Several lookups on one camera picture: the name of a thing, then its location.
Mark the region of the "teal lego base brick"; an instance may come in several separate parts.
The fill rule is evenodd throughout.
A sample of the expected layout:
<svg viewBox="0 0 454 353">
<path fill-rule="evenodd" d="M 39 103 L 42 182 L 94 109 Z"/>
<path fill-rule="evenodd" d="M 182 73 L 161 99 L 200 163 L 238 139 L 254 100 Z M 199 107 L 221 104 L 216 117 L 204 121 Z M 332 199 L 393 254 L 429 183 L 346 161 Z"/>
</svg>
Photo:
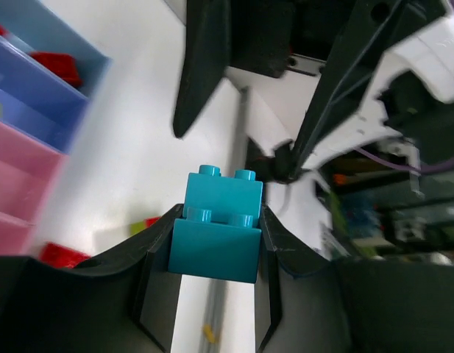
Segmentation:
<svg viewBox="0 0 454 353">
<path fill-rule="evenodd" d="M 171 273 L 256 281 L 263 183 L 255 177 L 245 169 L 222 176 L 213 165 L 189 174 L 182 215 L 174 222 Z"/>
</svg>

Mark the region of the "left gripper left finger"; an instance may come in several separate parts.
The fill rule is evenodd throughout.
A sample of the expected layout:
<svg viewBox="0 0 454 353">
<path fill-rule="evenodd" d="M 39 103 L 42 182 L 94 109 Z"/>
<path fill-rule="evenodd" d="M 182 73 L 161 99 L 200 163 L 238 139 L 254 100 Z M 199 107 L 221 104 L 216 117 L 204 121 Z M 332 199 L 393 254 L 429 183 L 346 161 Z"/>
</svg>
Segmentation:
<svg viewBox="0 0 454 353">
<path fill-rule="evenodd" d="M 181 282 L 169 251 L 182 209 L 74 268 L 0 256 L 0 352 L 169 352 Z"/>
</svg>

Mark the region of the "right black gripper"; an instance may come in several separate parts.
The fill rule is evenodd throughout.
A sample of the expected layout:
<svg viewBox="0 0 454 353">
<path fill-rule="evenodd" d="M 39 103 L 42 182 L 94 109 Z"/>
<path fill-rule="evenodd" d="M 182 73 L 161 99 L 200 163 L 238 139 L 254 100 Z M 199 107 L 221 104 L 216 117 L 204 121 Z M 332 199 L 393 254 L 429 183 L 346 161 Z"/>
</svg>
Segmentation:
<svg viewBox="0 0 454 353">
<path fill-rule="evenodd" d="M 445 1 L 188 1 L 174 136 L 190 129 L 228 65 L 280 77 L 291 54 L 326 60 L 291 150 L 295 177 L 358 110 L 383 53 L 445 14 Z"/>
</svg>

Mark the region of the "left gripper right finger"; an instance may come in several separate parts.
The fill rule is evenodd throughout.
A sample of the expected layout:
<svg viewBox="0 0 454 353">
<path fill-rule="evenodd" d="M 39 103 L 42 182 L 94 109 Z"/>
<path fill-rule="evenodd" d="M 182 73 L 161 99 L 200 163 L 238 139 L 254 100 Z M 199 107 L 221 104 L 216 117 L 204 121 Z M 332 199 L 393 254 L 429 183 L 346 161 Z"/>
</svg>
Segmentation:
<svg viewBox="0 0 454 353">
<path fill-rule="evenodd" d="M 454 266 L 329 261 L 269 207 L 260 228 L 257 352 L 454 352 Z"/>
</svg>

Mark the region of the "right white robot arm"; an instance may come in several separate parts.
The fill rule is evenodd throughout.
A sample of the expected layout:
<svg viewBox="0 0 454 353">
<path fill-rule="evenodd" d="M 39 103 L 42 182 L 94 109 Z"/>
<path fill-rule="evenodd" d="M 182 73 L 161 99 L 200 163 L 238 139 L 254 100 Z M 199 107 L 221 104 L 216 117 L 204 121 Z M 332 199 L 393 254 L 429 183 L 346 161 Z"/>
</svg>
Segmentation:
<svg viewBox="0 0 454 353">
<path fill-rule="evenodd" d="M 229 67 L 278 78 L 296 28 L 311 21 L 330 39 L 324 70 L 297 138 L 269 163 L 293 182 L 334 132 L 365 118 L 402 132 L 412 119 L 454 107 L 454 75 L 438 36 L 454 48 L 448 1 L 332 1 L 332 18 L 303 1 L 189 1 L 185 59 L 172 128 L 181 138 Z"/>
</svg>

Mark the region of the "red curved lego top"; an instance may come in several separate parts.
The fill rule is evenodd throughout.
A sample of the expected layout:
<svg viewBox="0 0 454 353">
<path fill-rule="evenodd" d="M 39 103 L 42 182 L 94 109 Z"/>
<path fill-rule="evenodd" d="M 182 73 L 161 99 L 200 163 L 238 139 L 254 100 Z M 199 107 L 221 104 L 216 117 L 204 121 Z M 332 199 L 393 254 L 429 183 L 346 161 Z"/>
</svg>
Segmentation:
<svg viewBox="0 0 454 353">
<path fill-rule="evenodd" d="M 29 56 L 74 88 L 82 86 L 77 61 L 69 54 L 33 51 Z"/>
</svg>

